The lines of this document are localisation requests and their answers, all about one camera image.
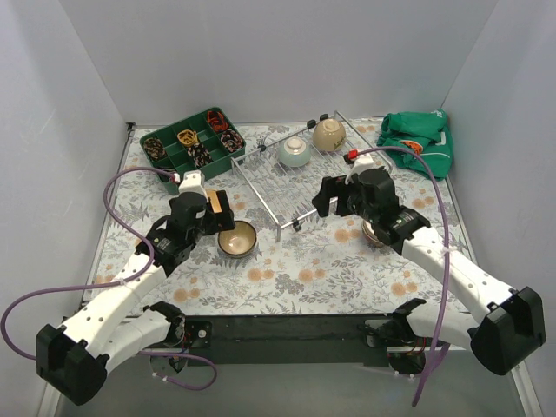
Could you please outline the cream embossed bowl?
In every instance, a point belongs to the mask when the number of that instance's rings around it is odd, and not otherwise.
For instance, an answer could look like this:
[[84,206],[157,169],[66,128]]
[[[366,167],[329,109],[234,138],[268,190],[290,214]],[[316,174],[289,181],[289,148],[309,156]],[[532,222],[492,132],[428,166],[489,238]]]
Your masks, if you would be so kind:
[[372,224],[371,224],[370,222],[368,222],[368,221],[363,221],[362,224],[361,224],[361,227],[362,227],[363,232],[364,232],[367,236],[372,237],[372,238],[375,238],[375,237],[376,237],[376,234],[375,234],[375,232],[374,232],[374,230],[373,230],[373,226],[372,226]]

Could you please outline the beige bowl back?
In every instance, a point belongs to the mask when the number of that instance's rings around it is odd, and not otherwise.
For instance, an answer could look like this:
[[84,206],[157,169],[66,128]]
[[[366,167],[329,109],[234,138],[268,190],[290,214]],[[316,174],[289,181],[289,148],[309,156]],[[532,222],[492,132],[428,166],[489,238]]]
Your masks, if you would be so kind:
[[324,152],[335,152],[346,140],[346,130],[344,125],[334,118],[327,118],[320,121],[312,136],[313,145]]

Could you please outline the light green bowl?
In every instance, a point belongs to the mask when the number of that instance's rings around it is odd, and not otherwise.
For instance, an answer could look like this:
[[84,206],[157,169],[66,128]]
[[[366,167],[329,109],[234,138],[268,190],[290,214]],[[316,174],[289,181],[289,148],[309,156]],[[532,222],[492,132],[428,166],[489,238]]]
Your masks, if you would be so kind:
[[287,167],[302,167],[309,162],[310,158],[310,147],[299,136],[292,136],[279,145],[278,160]]

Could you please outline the tan bowl gold rim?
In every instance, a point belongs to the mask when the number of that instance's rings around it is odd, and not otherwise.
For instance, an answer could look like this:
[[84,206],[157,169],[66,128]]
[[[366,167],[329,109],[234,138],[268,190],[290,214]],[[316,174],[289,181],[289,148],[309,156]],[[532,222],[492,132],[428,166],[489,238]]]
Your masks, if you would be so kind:
[[222,206],[220,204],[220,200],[219,200],[217,191],[213,190],[213,189],[208,189],[207,190],[207,196],[208,196],[208,200],[209,200],[210,206],[212,208],[212,211],[215,214],[221,213],[222,212]]

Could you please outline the dark patterned bowl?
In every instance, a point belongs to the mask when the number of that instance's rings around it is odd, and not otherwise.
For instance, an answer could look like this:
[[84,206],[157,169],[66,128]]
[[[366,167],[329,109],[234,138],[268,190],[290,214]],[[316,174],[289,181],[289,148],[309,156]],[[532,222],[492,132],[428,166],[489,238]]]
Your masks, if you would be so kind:
[[245,221],[236,221],[235,227],[222,231],[217,238],[219,249],[230,257],[248,255],[257,243],[256,229]]

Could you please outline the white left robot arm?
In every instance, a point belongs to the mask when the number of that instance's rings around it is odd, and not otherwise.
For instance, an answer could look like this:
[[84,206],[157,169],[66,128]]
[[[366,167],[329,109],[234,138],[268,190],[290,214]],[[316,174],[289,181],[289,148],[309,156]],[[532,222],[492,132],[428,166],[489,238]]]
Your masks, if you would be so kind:
[[185,316],[165,301],[133,321],[125,318],[189,258],[202,237],[233,229],[234,212],[223,190],[186,191],[169,206],[169,215],[153,224],[111,288],[58,327],[47,324],[36,335],[37,374],[77,406],[142,349],[156,343],[172,348],[184,339]]

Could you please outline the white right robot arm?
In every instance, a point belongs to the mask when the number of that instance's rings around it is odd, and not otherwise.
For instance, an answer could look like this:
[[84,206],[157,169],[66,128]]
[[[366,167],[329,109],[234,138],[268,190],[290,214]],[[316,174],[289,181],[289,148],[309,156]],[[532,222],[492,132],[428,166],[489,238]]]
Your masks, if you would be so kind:
[[402,257],[417,264],[465,306],[448,314],[436,327],[439,307],[412,299],[396,308],[390,321],[369,334],[413,345],[420,338],[438,338],[470,350],[489,371],[504,375],[546,341],[540,295],[529,287],[517,290],[497,280],[457,250],[445,248],[428,219],[400,204],[394,181],[385,169],[326,176],[312,203],[321,217],[337,202],[338,216],[358,215],[371,224],[374,235]]

